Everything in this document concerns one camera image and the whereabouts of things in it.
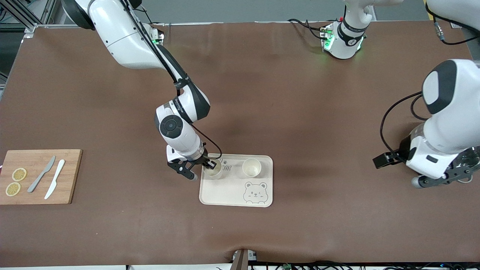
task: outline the brown table mat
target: brown table mat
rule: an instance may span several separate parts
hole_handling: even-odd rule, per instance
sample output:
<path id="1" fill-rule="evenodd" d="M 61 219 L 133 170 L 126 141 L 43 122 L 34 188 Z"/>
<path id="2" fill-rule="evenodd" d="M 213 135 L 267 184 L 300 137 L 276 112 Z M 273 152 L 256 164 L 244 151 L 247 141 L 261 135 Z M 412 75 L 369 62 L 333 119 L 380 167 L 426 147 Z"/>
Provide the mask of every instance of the brown table mat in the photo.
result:
<path id="1" fill-rule="evenodd" d="M 278 262 L 479 261 L 480 181 L 417 190 L 405 166 L 372 162 L 386 151 L 386 109 L 437 64 L 470 58 L 467 46 L 443 45 L 428 21 L 372 23 L 367 34 L 340 61 L 291 24 L 166 32 L 212 103 L 197 127 L 225 153 L 274 160 L 263 209 L 203 205 L 200 183 L 166 166 L 153 118 L 175 95 L 167 72 L 121 67 L 90 30 L 37 29 L 0 102 L 1 159 L 84 152 L 72 204 L 0 207 L 0 266 L 221 263 L 240 248 Z M 401 104 L 386 139 L 396 147 L 418 124 Z"/>

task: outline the paper cup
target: paper cup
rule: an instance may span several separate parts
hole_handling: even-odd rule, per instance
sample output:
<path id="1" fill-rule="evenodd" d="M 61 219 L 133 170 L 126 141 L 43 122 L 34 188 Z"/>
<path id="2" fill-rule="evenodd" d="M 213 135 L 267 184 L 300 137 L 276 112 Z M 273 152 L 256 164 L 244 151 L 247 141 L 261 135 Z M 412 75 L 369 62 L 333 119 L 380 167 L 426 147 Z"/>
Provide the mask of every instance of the paper cup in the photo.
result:
<path id="1" fill-rule="evenodd" d="M 246 176 L 253 178 L 260 174 L 262 165 L 257 159 L 247 159 L 243 162 L 241 169 Z"/>
<path id="2" fill-rule="evenodd" d="M 217 160 L 212 160 L 212 162 L 216 164 L 215 168 L 213 170 L 204 168 L 204 171 L 211 179 L 218 179 L 222 176 L 222 164 Z"/>

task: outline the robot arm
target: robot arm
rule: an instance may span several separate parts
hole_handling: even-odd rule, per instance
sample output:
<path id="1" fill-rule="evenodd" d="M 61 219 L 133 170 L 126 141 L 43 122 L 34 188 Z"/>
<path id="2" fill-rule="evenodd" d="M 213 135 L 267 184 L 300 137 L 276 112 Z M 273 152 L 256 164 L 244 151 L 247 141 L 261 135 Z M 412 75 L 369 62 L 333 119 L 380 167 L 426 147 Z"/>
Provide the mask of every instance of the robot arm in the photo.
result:
<path id="1" fill-rule="evenodd" d="M 478 1 L 427 0 L 427 11 L 473 31 L 480 29 Z M 468 183 L 480 169 L 480 66 L 471 60 L 444 61 L 425 78 L 421 94 L 432 117 L 395 153 L 374 158 L 375 166 L 405 161 L 420 174 L 412 179 L 416 188 L 465 183 L 461 180 L 466 178 Z"/>
<path id="2" fill-rule="evenodd" d="M 480 3 L 475 0 L 427 0 L 427 11 L 433 16 L 480 31 Z"/>
<path id="3" fill-rule="evenodd" d="M 351 58 L 363 41 L 363 34 L 372 21 L 368 6 L 397 5 L 403 0 L 343 0 L 345 14 L 343 21 L 333 22 L 321 33 L 322 48 L 339 59 Z"/>
<path id="4" fill-rule="evenodd" d="M 168 165 L 190 180 L 196 164 L 213 169 L 204 143 L 190 126 L 210 111 L 206 95 L 191 81 L 170 52 L 152 41 L 128 0 L 62 0 L 79 25 L 96 30 L 113 58 L 131 69 L 161 68 L 171 76 L 177 96 L 158 107 L 156 128 L 167 142 Z"/>

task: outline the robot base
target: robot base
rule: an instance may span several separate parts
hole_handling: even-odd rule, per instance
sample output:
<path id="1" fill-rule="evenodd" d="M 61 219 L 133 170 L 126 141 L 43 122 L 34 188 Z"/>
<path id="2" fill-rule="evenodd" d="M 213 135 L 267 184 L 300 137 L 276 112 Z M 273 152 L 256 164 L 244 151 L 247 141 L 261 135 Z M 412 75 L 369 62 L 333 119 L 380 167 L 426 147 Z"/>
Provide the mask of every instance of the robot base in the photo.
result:
<path id="1" fill-rule="evenodd" d="M 364 38 L 362 37 L 358 42 L 353 39 L 355 44 L 353 46 L 347 46 L 345 41 L 338 35 L 339 25 L 339 22 L 334 22 L 322 28 L 320 37 L 326 38 L 326 40 L 322 40 L 322 50 L 330 53 L 335 58 L 348 59 L 360 50 Z"/>

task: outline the white plastic knife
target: white plastic knife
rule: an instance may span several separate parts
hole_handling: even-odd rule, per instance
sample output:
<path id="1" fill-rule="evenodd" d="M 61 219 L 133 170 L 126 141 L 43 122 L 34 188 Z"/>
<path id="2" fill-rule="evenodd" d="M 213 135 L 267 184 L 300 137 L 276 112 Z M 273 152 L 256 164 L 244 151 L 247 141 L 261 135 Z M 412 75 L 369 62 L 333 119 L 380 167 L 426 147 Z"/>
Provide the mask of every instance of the white plastic knife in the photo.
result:
<path id="1" fill-rule="evenodd" d="M 57 166 L 57 171 L 55 172 L 55 175 L 53 176 L 52 183 L 50 184 L 50 187 L 48 188 L 47 194 L 45 194 L 45 200 L 52 195 L 53 191 L 55 190 L 55 187 L 57 187 L 57 178 L 60 174 L 61 169 L 63 168 L 63 165 L 65 164 L 65 160 L 60 160 L 59 164 Z"/>

